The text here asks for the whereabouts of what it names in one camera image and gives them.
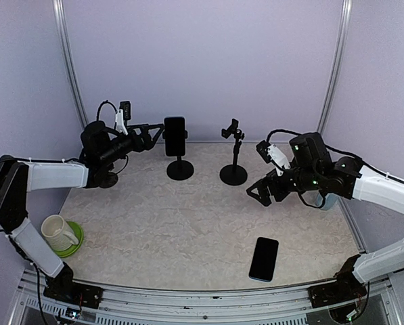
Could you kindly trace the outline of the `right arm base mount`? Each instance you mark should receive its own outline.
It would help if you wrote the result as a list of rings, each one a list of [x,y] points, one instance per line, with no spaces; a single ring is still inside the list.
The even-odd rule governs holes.
[[[307,290],[312,308],[325,307],[367,295],[366,282],[360,282],[353,275],[354,264],[360,255],[349,257],[338,272],[334,281],[310,286]]]

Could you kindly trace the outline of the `black pole phone stand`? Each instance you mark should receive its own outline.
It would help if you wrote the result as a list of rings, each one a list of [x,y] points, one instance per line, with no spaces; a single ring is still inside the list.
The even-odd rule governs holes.
[[[230,126],[221,130],[221,136],[225,139],[233,136],[235,143],[233,146],[233,162],[220,170],[220,179],[229,186],[240,186],[246,182],[248,174],[245,168],[238,164],[238,156],[244,139],[244,133],[239,128],[239,121],[233,118]]]
[[[176,160],[171,162],[166,168],[166,174],[169,178],[176,181],[183,181],[189,179],[194,174],[194,167],[187,160],[183,160],[183,156],[169,156],[175,157]]]

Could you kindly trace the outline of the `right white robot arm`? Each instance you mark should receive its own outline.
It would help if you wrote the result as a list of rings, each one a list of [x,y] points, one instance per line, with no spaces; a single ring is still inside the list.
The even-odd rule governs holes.
[[[289,141],[294,158],[287,156],[268,139],[259,142],[256,151],[266,163],[274,165],[264,178],[250,186],[246,193],[268,207],[281,202],[295,192],[302,196],[308,191],[329,194],[349,200],[380,205],[404,215],[404,179],[382,172],[350,152],[341,152],[333,161],[333,147],[324,143],[318,132],[294,133]],[[331,294],[344,301],[353,294],[358,283],[404,269],[404,238],[372,253],[348,259],[338,272],[341,277],[331,288]]]

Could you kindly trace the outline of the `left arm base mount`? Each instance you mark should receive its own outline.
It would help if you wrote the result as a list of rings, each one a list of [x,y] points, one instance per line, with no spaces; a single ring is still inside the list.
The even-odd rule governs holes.
[[[73,270],[63,262],[63,268],[56,277],[45,276],[44,296],[80,307],[98,309],[103,289],[99,286],[75,282],[73,277]]]

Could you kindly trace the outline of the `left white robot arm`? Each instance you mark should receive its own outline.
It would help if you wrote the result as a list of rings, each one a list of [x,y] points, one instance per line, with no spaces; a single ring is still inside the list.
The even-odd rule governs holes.
[[[65,301],[80,294],[72,270],[45,242],[28,218],[29,192],[59,188],[111,188],[118,182],[114,163],[132,152],[151,150],[164,131],[164,125],[128,125],[130,102],[114,110],[114,127],[100,119],[89,123],[81,133],[78,158],[42,160],[3,155],[0,158],[0,232],[5,233],[18,253],[50,280]]]

